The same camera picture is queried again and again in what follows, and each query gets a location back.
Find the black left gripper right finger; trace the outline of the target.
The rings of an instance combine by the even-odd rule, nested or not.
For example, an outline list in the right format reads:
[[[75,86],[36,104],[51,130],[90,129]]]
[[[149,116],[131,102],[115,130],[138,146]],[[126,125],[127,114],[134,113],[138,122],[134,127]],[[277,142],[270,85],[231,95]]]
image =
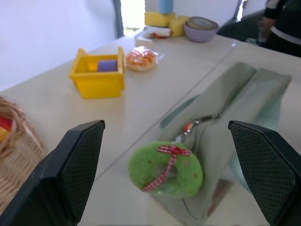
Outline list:
[[[230,121],[244,179],[271,226],[301,224],[301,156],[271,129]]]

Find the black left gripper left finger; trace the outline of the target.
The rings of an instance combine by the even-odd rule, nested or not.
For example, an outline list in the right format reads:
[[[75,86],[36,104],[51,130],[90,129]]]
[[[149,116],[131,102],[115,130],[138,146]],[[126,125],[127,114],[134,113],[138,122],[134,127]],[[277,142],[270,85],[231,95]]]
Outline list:
[[[68,130],[32,171],[0,216],[2,226],[76,226],[92,189],[103,120]]]

